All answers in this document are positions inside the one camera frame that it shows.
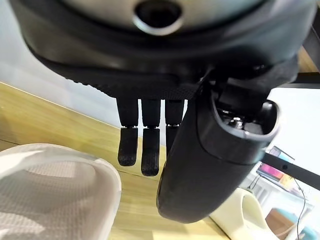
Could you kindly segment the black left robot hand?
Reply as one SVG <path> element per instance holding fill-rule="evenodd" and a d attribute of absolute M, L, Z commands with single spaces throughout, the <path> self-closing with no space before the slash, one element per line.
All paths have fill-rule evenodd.
<path fill-rule="evenodd" d="M 118 162 L 160 175 L 156 206 L 194 223 L 240 185 L 281 126 L 315 0 L 12 0 L 30 52 L 115 98 Z"/>

